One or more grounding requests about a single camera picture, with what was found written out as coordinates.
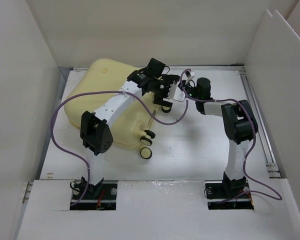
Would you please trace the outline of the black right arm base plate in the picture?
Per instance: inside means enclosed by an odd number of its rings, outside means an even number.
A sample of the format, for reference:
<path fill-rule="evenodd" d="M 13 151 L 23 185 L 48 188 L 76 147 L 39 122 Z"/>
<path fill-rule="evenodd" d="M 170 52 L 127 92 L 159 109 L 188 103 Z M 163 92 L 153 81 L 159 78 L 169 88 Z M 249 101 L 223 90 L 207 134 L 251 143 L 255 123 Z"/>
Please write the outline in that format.
<path fill-rule="evenodd" d="M 206 181 L 204 195 L 209 210 L 254 210 L 254 204 L 246 181 L 243 186 L 226 190 L 222 181 Z"/>

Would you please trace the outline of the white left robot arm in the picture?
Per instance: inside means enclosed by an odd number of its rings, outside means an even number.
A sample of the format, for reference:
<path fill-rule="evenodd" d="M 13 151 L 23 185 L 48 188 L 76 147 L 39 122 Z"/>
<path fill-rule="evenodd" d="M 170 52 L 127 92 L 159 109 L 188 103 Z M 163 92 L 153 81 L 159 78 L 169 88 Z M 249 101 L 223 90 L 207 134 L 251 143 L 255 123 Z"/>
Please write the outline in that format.
<path fill-rule="evenodd" d="M 178 75 L 152 73 L 148 68 L 136 67 L 110 60 L 99 59 L 92 63 L 79 83 L 98 90 L 98 94 L 112 94 L 108 100 L 100 103 L 93 112 L 86 110 L 80 121 L 80 137 L 83 146 L 93 152 L 89 158 L 89 174 L 84 192 L 90 198 L 101 194 L 103 184 L 104 153 L 111 147 L 114 138 L 112 129 L 117 129 L 125 140 L 140 135 L 148 141 L 150 134 L 141 131 L 143 114 L 135 106 L 140 103 L 149 116 L 152 116 L 144 99 L 151 96 L 151 105 L 170 105 L 171 89 L 176 89 Z"/>

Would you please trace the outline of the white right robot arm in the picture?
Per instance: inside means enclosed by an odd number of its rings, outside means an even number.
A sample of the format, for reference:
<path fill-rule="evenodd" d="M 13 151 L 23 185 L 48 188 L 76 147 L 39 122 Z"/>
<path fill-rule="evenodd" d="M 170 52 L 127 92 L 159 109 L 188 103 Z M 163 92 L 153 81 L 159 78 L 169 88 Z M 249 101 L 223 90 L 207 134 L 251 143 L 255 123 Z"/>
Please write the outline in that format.
<path fill-rule="evenodd" d="M 211 81 L 208 78 L 183 80 L 181 85 L 187 96 L 195 101 L 196 109 L 202 115 L 221 117 L 225 135 L 229 140 L 228 161 L 223 179 L 217 183 L 206 183 L 205 194 L 208 199 L 230 199 L 240 194 L 247 186 L 244 173 L 246 154 L 251 147 L 254 134 L 258 132 L 253 111 L 247 100 L 230 103 L 211 97 Z"/>

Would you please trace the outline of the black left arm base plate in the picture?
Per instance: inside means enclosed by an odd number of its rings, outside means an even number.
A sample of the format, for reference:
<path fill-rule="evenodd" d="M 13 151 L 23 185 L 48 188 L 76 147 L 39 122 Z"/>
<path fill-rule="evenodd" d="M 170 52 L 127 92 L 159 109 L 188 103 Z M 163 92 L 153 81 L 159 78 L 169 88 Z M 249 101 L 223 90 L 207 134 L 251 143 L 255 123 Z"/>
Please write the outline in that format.
<path fill-rule="evenodd" d="M 118 182 L 103 181 L 97 185 L 89 184 L 83 198 L 76 203 L 85 190 L 86 181 L 84 178 L 80 182 L 72 181 L 72 190 L 69 209 L 71 211 L 114 211 L 117 205 Z"/>

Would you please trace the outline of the yellow suitcase with black lining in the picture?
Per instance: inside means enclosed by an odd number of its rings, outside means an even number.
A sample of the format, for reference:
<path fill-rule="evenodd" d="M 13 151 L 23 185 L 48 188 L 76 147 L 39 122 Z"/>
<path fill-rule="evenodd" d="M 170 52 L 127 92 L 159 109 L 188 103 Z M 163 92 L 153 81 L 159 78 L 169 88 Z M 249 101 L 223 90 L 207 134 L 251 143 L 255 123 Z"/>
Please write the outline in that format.
<path fill-rule="evenodd" d="M 154 58 L 150 60 L 146 67 L 140 69 L 145 68 L 148 68 L 149 70 L 151 70 L 152 73 L 157 74 L 159 76 L 168 75 L 167 73 L 163 73 L 164 69 L 166 68 L 166 65 Z M 79 129 L 81 127 L 82 114 L 85 111 L 93 112 L 99 104 L 101 104 L 103 101 L 107 101 L 109 98 L 112 97 L 112 94 L 98 94 L 97 89 L 93 89 L 87 84 L 84 84 L 83 87 L 79 87 L 80 82 L 68 95 L 68 97 L 66 98 L 68 100 L 68 103 L 66 103 L 64 106 L 64 112 L 68 117 L 69 122 Z M 144 99 L 144 103 L 149 107 L 150 111 L 152 112 L 152 116 L 146 113 L 146 111 L 140 103 L 135 104 L 137 110 L 143 114 L 140 117 L 140 120 L 143 122 L 143 125 L 140 126 L 140 130 L 145 131 L 150 135 L 149 140 L 143 140 L 139 134 L 133 136 L 129 140 L 125 140 L 117 129 L 111 129 L 111 132 L 113 133 L 112 144 L 126 149 L 137 149 L 139 150 L 140 156 L 146 160 L 150 159 L 153 155 L 150 146 L 153 144 L 153 139 L 156 135 L 153 131 L 150 130 L 150 126 L 154 120 L 154 116 L 156 115 L 156 110 L 158 107 L 161 107 L 162 111 L 168 113 L 171 111 L 172 108 L 172 105 L 151 105 L 151 98 L 152 97 L 150 95 L 147 96 L 147 98 Z"/>

